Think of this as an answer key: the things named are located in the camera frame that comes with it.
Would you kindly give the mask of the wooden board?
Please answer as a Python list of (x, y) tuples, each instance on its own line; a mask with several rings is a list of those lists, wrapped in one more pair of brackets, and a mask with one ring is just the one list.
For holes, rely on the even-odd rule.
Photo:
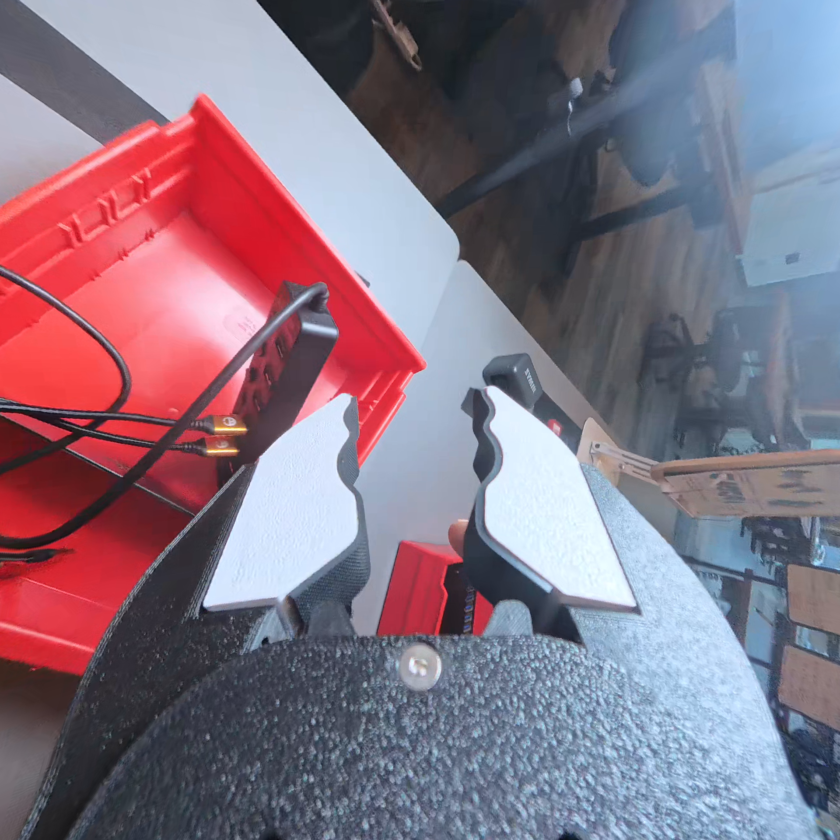
[(837, 449), (659, 463), (618, 447), (588, 418), (577, 458), (617, 486), (622, 476), (661, 490), (692, 518), (837, 518)]

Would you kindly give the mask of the black office chair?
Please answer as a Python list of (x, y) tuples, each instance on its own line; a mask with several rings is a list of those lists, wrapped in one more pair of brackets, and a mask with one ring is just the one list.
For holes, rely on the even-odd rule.
[(551, 118), (533, 140), (439, 199), (437, 213), (451, 218), (541, 163), (572, 152), (590, 136), (611, 129), (618, 120), (649, 104), (658, 104), (668, 95), (684, 93), (704, 64), (714, 60), (733, 62), (737, 55), (735, 3), (686, 2), (682, 8), (689, 13), (684, 38), (581, 106), (571, 96), (561, 100), (560, 115)]

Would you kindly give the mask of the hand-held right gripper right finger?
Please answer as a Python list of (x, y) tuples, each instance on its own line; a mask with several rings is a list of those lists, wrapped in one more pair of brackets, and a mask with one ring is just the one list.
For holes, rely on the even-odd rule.
[(581, 641), (572, 611), (638, 616), (639, 604), (581, 464), (500, 388), (474, 392), (475, 502), (469, 583), (494, 607), (521, 604), (537, 634)]

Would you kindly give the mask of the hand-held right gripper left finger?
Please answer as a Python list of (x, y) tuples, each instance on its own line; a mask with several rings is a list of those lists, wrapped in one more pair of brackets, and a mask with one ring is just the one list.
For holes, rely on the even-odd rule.
[(203, 595), (210, 613), (292, 602), (306, 628), (354, 634), (371, 575), (358, 402), (341, 394), (281, 435), (248, 478)]

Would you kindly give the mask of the small black adapter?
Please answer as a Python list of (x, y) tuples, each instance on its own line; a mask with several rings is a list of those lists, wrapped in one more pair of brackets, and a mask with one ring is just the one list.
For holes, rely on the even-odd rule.
[(486, 385), (506, 393), (561, 438), (574, 453), (581, 442), (581, 427), (544, 390), (528, 353), (494, 357), (482, 371)]

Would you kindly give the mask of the large red plastic bin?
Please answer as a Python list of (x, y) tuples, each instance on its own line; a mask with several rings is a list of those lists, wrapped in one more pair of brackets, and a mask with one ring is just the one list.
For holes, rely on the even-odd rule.
[[(360, 462), (426, 364), (348, 262), (209, 98), (147, 122), (2, 206), (2, 266), (87, 320), (98, 343), (2, 279), (10, 402), (176, 420), (266, 321), (286, 282), (324, 282), (339, 337), (297, 420), (356, 397)], [(169, 453), (40, 563), (2, 562), (2, 659), (74, 676), (222, 465)]]

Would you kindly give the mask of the black blue-port usb hub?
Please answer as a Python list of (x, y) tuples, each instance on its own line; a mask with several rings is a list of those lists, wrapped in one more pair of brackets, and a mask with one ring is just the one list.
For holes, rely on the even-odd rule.
[(461, 563), (447, 567), (444, 577), (445, 604), (438, 633), (471, 636), (475, 631), (476, 590), (468, 582)]

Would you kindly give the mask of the small red plastic bin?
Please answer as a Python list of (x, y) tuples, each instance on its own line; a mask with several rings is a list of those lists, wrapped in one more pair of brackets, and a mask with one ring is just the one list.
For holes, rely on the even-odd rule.
[[(463, 564), (463, 561), (447, 545), (401, 542), (376, 633), (400, 637), (440, 636), (438, 629), (445, 604), (444, 578), (450, 564)], [(473, 636), (485, 632), (492, 610), (492, 605), (476, 590)]]

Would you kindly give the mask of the white box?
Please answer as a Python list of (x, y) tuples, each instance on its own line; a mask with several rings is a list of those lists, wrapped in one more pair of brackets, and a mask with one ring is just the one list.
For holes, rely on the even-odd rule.
[(748, 287), (830, 274), (839, 264), (839, 181), (755, 194), (738, 258)]

